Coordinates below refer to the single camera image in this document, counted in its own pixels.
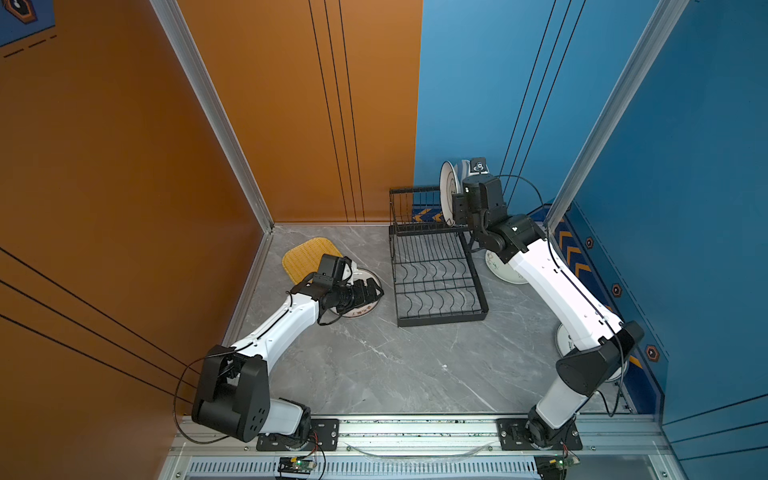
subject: dish rack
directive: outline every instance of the dish rack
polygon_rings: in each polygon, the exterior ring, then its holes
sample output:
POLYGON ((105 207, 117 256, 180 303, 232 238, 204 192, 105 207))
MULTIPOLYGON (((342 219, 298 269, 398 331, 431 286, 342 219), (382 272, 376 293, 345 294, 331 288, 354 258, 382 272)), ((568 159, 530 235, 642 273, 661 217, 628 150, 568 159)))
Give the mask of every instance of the dish rack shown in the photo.
POLYGON ((482 320, 488 303, 466 225, 442 218, 439 187, 389 191, 389 251, 398 326, 482 320))

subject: blue panel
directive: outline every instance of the blue panel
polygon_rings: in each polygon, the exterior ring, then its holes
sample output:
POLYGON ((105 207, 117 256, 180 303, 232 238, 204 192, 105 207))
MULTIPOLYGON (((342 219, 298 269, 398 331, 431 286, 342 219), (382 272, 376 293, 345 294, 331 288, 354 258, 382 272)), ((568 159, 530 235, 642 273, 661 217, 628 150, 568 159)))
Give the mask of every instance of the blue panel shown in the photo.
POLYGON ((664 432, 670 442, 679 442, 694 436, 765 421, 768 421, 768 396, 705 415, 668 423, 664 426, 664 432))
POLYGON ((0 47, 20 38, 28 37, 54 25, 53 0, 34 0, 32 8, 37 20, 23 23, 5 9, 5 2, 0 2, 0 47))
MULTIPOLYGON (((768 424, 678 442, 672 444, 672 448, 675 455, 680 460, 684 460, 702 455, 751 449, 761 445, 768 445, 768 424)), ((765 452, 756 455, 765 457, 765 452)), ((768 478, 768 470, 762 478, 768 478)))
POLYGON ((768 450, 764 449, 686 460, 680 464, 690 480, 751 480, 766 477, 766 454, 768 450))
MULTIPOLYGON (((581 4, 581 0, 571 3, 515 173, 531 143, 581 4)), ((544 199, 558 192, 656 4, 657 0, 586 3, 523 172, 544 199)), ((567 0, 558 0, 555 6, 505 173, 522 139, 567 6, 567 0)), ((499 172, 551 8, 549 1, 424 1, 416 185, 437 184, 442 162, 461 158, 486 157, 492 173, 499 172)), ((528 212, 538 205, 535 193, 521 183, 511 208, 528 212)))
POLYGON ((768 390, 766 18, 691 2, 577 196, 664 343, 665 422, 768 390))

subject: ventilation grille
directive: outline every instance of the ventilation grille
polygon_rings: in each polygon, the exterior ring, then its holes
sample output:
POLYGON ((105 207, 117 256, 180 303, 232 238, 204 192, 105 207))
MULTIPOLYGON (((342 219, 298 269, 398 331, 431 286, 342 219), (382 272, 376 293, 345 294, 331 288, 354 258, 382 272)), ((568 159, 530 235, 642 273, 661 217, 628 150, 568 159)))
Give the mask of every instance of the ventilation grille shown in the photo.
POLYGON ((189 476, 247 476, 256 478, 274 478, 276 469, 277 457, 270 457, 265 460, 198 457, 190 463, 190 468, 187 473, 189 476))
MULTIPOLYGON (((274 478, 278 457, 243 460, 232 457, 196 457, 190 477, 274 478)), ((483 457, 461 462, 408 462, 368 460, 359 456, 328 458, 323 480, 334 478, 540 478, 531 456, 483 457)))

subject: white ceramic plate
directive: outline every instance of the white ceramic plate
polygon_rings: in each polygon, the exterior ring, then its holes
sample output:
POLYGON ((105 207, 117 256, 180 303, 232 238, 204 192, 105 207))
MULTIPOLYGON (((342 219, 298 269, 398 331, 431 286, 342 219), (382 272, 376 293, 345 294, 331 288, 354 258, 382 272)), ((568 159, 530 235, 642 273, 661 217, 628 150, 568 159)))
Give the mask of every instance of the white ceramic plate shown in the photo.
POLYGON ((445 222, 453 227, 456 221, 453 219, 453 194, 458 192, 458 177, 451 162, 445 162, 440 170, 440 207, 445 222))

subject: orange wall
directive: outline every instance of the orange wall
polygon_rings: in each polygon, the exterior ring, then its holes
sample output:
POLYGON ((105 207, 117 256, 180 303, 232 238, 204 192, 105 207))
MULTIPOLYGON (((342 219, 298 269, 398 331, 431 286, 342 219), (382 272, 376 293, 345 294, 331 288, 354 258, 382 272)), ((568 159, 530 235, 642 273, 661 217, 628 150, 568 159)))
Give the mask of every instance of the orange wall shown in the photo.
MULTIPOLYGON (((67 0, 55 14, 55 38, 0 58, 0 247, 189 362, 226 329, 258 223, 149 2, 67 0)), ((2 252, 0 280, 180 374, 2 252)), ((3 285, 0 314, 176 385, 3 285)), ((175 432, 167 393, 5 319, 0 349, 1 477, 156 477, 175 432)))
POLYGON ((273 219, 388 220, 413 184, 421 0, 179 4, 273 219))

